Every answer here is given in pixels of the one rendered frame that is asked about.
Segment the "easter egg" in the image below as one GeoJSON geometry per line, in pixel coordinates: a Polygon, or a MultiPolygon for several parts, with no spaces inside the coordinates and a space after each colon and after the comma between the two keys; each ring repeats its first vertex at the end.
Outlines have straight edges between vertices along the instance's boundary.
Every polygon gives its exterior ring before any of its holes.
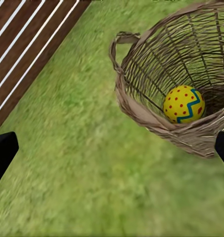
{"type": "Polygon", "coordinates": [[[171,88],[163,99],[162,111],[172,123],[191,123],[206,116],[203,94],[188,84],[171,88]]]}

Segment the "wicker basket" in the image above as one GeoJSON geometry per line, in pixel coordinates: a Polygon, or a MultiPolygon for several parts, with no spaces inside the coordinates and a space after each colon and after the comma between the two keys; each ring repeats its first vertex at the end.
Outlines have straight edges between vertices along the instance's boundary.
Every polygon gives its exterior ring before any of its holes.
{"type": "Polygon", "coordinates": [[[140,33],[118,32],[118,37],[113,37],[109,41],[109,52],[107,53],[113,64],[113,71],[117,73],[115,77],[116,103],[120,106],[123,113],[131,117],[140,127],[145,127],[150,132],[160,136],[162,139],[173,143],[194,155],[197,158],[220,158],[215,150],[215,142],[219,131],[224,132],[224,32],[221,32],[219,24],[219,13],[224,13],[224,0],[209,0],[208,2],[193,2],[189,6],[179,8],[174,13],[162,18],[150,29],[144,31],[141,37],[140,33]],[[197,17],[205,13],[214,13],[216,26],[201,26],[195,28],[194,21],[191,21],[191,14],[197,17]],[[187,20],[180,20],[187,15],[187,20]],[[178,25],[180,26],[178,27],[178,25]],[[163,28],[149,43],[147,40],[153,36],[160,28],[163,28]],[[189,35],[176,41],[176,35],[185,28],[190,27],[192,31],[189,35]],[[218,32],[208,33],[217,29],[218,32]],[[219,34],[209,37],[210,34],[219,34]],[[216,38],[214,40],[214,38],[216,38]],[[216,42],[215,42],[216,41],[216,42]],[[128,54],[122,60],[119,66],[116,60],[116,44],[132,44],[128,54]],[[160,44],[155,50],[154,47],[160,44]],[[216,51],[207,51],[213,45],[220,45],[216,51]],[[188,49],[186,53],[180,53],[180,50],[188,49]],[[208,62],[205,56],[210,56],[208,62]],[[201,72],[190,72],[186,63],[200,57],[200,62],[204,64],[201,72]],[[221,60],[222,62],[214,61],[221,60]],[[156,64],[146,70],[153,62],[156,64]],[[181,69],[179,67],[183,66],[181,69]],[[223,71],[212,71],[214,69],[223,69],[223,71]],[[151,77],[152,72],[155,73],[151,77]],[[167,117],[161,116],[155,112],[160,107],[151,100],[145,93],[145,88],[153,85],[155,96],[159,93],[162,97],[166,94],[163,91],[164,83],[170,81],[170,85],[178,86],[175,75],[185,71],[179,84],[182,84],[189,78],[191,85],[201,94],[206,95],[210,100],[206,104],[206,116],[191,123],[172,123],[167,117]],[[171,73],[172,74],[171,74],[171,73]],[[221,75],[217,75],[220,73],[221,75]],[[193,79],[193,76],[207,77],[206,83],[200,84],[193,79]],[[167,79],[165,78],[167,77],[167,79]],[[214,82],[212,80],[220,80],[214,82]],[[137,83],[139,81],[139,87],[137,83]],[[149,83],[146,83],[149,81],[149,83]],[[129,89],[129,91],[128,91],[129,89]],[[219,90],[219,91],[218,91],[219,90]],[[135,97],[139,94],[139,101],[135,97]],[[221,98],[213,98],[219,96],[221,98]],[[151,106],[146,106],[143,98],[151,106]]]}

